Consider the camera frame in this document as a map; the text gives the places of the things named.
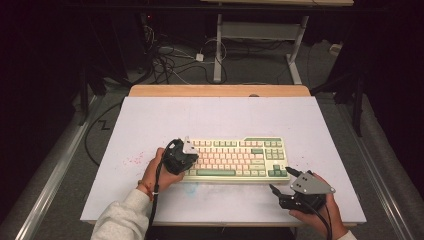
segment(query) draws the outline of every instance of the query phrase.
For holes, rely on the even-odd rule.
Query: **person's hand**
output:
[[[150,161],[146,171],[144,172],[143,178],[141,179],[142,184],[139,184],[137,187],[138,190],[146,193],[147,195],[150,195],[151,191],[154,190],[156,182],[156,169],[162,159],[163,152],[163,148],[158,148],[155,158]],[[171,184],[181,181],[183,177],[184,172],[180,173],[179,175],[174,175],[168,172],[165,166],[162,166],[159,175],[159,192],[167,189]]]
[[[322,177],[314,173],[314,176],[318,178],[319,180],[326,182]],[[333,232],[333,239],[339,239],[342,236],[344,236],[348,230],[343,225],[342,218],[340,216],[339,207],[337,206],[336,201],[334,200],[334,196],[332,193],[329,193],[326,195],[326,206],[328,208],[328,212],[330,213],[330,218],[327,214],[327,209],[322,207],[318,212],[321,214],[321,216],[324,217],[324,219],[327,221],[328,225],[330,225],[329,219],[331,219],[331,228]],[[319,219],[319,217],[315,214],[305,214],[297,210],[290,210],[289,214],[293,217],[299,219],[300,221],[310,225],[313,227],[318,233],[320,233],[322,236],[327,236],[327,228],[325,227],[324,223]]]

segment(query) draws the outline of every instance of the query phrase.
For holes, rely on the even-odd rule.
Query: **stain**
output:
[[[199,187],[199,183],[186,183],[184,184],[184,192],[190,196],[194,197],[197,192],[197,188]]]
[[[132,167],[134,167],[134,165],[140,165],[142,163],[144,163],[144,152],[139,153],[138,155],[132,156],[132,157],[127,157],[126,159],[123,159],[121,161],[121,164],[118,164],[118,166],[115,167],[115,170],[120,170],[120,171],[125,171],[128,172],[128,170]]]

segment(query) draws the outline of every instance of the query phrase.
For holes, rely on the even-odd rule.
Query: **table leg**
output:
[[[296,60],[297,53],[299,52],[300,44],[302,43],[303,34],[305,33],[308,19],[309,19],[309,16],[303,16],[302,22],[297,31],[296,39],[293,46],[293,51],[291,54],[286,55],[287,64],[289,65],[290,74],[292,76],[294,84],[302,84],[302,81],[300,80],[299,71],[297,70],[297,67],[296,67],[295,60]]]
[[[213,71],[213,82],[221,82],[221,64],[222,64],[222,52],[221,52],[221,40],[222,40],[222,14],[218,14],[218,21],[216,25],[216,54],[215,54],[215,66]]]

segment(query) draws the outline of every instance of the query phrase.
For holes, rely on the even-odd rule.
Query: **spacebar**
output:
[[[234,170],[197,170],[197,176],[235,176],[236,171]]]

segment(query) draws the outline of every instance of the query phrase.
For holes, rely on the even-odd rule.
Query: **wrist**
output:
[[[145,193],[147,196],[149,196],[150,201],[153,202],[153,193],[150,190],[149,186],[147,186],[143,181],[138,181],[138,186],[136,188],[137,190],[140,190],[141,192]]]
[[[348,230],[343,224],[339,226],[333,226],[333,239],[339,239],[346,235],[347,232]]]

